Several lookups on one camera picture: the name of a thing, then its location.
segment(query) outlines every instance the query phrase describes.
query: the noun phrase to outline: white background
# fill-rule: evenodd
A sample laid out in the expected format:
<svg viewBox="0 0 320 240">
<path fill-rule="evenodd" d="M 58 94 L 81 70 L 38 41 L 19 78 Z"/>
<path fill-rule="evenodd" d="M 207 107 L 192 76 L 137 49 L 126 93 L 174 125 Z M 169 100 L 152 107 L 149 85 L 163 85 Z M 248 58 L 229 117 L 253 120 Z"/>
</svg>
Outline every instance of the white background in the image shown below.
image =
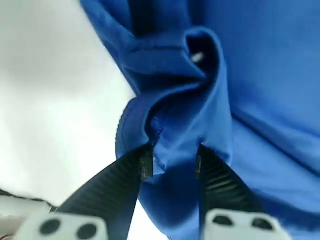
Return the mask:
<svg viewBox="0 0 320 240">
<path fill-rule="evenodd" d="M 60 205 L 116 159 L 133 97 L 76 0 L 0 0 L 0 189 Z M 129 239 L 167 238 L 138 204 Z"/>
</svg>

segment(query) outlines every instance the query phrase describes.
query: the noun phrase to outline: screw hole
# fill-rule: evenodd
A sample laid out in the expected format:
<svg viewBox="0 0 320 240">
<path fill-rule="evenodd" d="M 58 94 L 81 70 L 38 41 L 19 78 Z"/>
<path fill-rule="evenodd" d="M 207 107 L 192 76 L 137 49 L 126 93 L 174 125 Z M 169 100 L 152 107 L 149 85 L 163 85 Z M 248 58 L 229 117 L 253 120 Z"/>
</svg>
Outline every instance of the screw hole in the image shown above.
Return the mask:
<svg viewBox="0 0 320 240">
<path fill-rule="evenodd" d="M 93 238 L 97 233 L 97 227 L 94 224 L 86 224 L 79 228 L 77 236 L 81 240 Z"/>
<path fill-rule="evenodd" d="M 233 226 L 234 223 L 227 216 L 216 216 L 213 220 L 214 223 L 224 226 Z"/>
<path fill-rule="evenodd" d="M 46 221 L 40 228 L 40 233 L 42 235 L 50 235 L 58 231 L 61 222 L 59 219 L 51 219 Z"/>
<path fill-rule="evenodd" d="M 255 218 L 252 222 L 252 226 L 254 228 L 263 229 L 263 230 L 269 230 L 269 231 L 274 230 L 274 227 L 270 224 L 270 222 L 268 222 L 263 218 Z"/>
</svg>

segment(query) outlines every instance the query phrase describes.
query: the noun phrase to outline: ridged rubber pad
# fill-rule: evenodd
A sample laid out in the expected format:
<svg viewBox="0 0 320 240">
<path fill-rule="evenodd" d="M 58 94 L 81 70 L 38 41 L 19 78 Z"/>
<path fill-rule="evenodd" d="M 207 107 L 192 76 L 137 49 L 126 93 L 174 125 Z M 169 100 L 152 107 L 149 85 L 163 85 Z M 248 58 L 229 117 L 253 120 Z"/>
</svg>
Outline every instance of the ridged rubber pad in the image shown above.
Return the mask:
<svg viewBox="0 0 320 240">
<path fill-rule="evenodd" d="M 149 144 L 129 152 L 82 186 L 57 212 L 100 217 L 110 240 L 126 240 L 141 182 L 153 173 L 146 169 L 152 166 L 152 156 Z"/>
<path fill-rule="evenodd" d="M 200 225 L 206 213 L 213 209 L 264 212 L 255 194 L 214 151 L 201 145 L 197 153 L 197 166 L 200 178 Z"/>
</svg>

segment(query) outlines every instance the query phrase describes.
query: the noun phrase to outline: blue fabric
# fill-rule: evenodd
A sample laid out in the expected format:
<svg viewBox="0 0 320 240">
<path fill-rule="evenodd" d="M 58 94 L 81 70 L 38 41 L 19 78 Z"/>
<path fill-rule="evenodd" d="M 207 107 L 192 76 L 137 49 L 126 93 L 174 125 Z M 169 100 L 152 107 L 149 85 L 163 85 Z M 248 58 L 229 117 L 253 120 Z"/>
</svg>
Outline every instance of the blue fabric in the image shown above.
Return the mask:
<svg viewBox="0 0 320 240">
<path fill-rule="evenodd" d="M 203 144 L 295 240 L 320 238 L 319 0 L 81 2 L 137 94 L 116 154 L 154 144 L 139 199 L 160 231 L 198 239 Z"/>
</svg>

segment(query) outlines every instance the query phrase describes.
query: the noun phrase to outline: wrinkled fabric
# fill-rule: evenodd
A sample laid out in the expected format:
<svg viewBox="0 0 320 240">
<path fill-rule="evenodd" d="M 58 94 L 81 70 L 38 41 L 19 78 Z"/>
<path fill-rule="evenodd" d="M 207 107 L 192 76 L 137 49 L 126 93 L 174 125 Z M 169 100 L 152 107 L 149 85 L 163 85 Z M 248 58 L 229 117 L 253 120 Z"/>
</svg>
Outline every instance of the wrinkled fabric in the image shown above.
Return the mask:
<svg viewBox="0 0 320 240">
<path fill-rule="evenodd" d="M 295 240 L 320 237 L 320 1 L 81 2 L 137 95 L 117 157 L 154 144 L 139 199 L 160 231 L 199 238 L 203 144 Z"/>
</svg>

